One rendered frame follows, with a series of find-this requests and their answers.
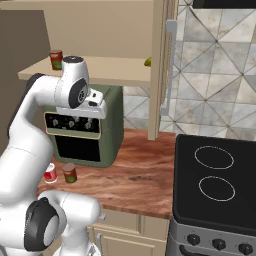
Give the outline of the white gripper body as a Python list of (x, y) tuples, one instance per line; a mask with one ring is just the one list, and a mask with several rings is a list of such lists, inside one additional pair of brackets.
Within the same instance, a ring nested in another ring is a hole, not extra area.
[(66, 116), (105, 119), (107, 116), (107, 105), (105, 101), (102, 101), (99, 107), (90, 107), (84, 101), (75, 109), (57, 107), (56, 112)]

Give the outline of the brown cabinet door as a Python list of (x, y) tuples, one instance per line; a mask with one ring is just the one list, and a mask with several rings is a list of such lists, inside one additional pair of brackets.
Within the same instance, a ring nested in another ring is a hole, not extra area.
[(0, 153), (7, 147), (8, 123), (26, 86), (18, 73), (49, 52), (42, 10), (0, 10)]

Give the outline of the wood-grain cabinet door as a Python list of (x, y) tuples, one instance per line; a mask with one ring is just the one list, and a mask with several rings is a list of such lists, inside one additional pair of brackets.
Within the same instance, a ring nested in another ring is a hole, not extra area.
[(163, 0), (162, 17), (162, 49), (161, 49), (161, 103), (164, 103), (170, 76), (170, 57), (172, 50), (172, 36), (166, 32), (166, 21), (176, 20), (179, 0)]

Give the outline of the beige base cabinet door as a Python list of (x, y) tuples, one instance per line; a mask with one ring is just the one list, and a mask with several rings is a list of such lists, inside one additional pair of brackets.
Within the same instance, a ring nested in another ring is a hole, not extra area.
[(89, 237), (97, 242), (101, 234), (104, 256), (165, 256), (166, 242), (95, 227), (88, 228)]

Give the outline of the green toaster oven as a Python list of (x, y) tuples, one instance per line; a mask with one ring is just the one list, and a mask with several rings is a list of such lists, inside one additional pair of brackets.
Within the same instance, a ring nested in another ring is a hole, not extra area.
[(105, 119), (60, 115), (53, 106), (44, 106), (45, 130), (54, 157), (63, 163), (107, 168), (115, 161), (124, 137), (123, 88), (92, 85), (103, 93)]

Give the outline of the red can with green label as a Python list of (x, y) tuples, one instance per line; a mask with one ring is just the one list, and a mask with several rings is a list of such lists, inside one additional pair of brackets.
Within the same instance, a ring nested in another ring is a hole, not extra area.
[(63, 53), (61, 50), (51, 50), (50, 51), (50, 60), (53, 70), (61, 70), (62, 69), (62, 59)]

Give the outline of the brown can with green label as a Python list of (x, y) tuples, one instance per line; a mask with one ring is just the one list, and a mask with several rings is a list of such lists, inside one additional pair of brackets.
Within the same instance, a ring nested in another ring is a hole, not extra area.
[(73, 183), (77, 180), (76, 166), (73, 163), (66, 163), (63, 167), (63, 174), (68, 183)]

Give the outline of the red and white can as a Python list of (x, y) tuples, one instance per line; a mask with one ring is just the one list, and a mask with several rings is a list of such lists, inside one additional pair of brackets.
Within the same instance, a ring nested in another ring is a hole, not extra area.
[(57, 181), (57, 173), (54, 163), (49, 164), (44, 173), (44, 178), (46, 183), (54, 183)]

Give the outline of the beige drawer front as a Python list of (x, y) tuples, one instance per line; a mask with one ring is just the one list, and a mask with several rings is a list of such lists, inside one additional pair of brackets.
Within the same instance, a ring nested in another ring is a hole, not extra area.
[(168, 234), (169, 221), (167, 219), (142, 216), (141, 234), (144, 237), (165, 241)]
[(101, 214), (105, 216), (105, 219), (99, 219), (94, 226), (134, 234), (139, 234), (141, 231), (141, 217), (137, 214), (109, 209), (103, 209)]

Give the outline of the black and grey stove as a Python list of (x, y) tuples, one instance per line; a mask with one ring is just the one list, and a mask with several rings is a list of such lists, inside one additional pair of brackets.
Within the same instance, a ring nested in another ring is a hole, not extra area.
[[(187, 236), (196, 234), (193, 246)], [(213, 239), (223, 239), (218, 251)], [(179, 246), (204, 256), (256, 256), (256, 142), (180, 134), (176, 137), (172, 219), (165, 256)]]

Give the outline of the black stove knob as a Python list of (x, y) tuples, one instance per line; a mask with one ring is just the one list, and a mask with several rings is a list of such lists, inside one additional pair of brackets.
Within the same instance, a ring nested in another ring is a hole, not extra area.
[(200, 243), (200, 237), (196, 234), (189, 234), (187, 236), (187, 241), (189, 244), (196, 246)]
[(241, 243), (238, 246), (238, 249), (244, 256), (248, 256), (253, 253), (253, 247), (248, 243)]
[(221, 251), (226, 248), (226, 242), (223, 239), (213, 239), (212, 246), (218, 251)]

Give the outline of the dark range hood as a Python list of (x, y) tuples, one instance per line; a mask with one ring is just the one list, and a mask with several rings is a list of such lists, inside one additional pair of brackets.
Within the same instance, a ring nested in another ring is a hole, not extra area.
[(256, 9), (256, 0), (193, 0), (194, 9)]

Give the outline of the beige wall cabinet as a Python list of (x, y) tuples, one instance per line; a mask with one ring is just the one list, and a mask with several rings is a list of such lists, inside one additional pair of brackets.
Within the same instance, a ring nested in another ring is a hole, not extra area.
[[(158, 137), (163, 0), (29, 1), (42, 10), (50, 46), (83, 56), (97, 84), (150, 90), (148, 138)], [(152, 57), (151, 67), (144, 66)]]

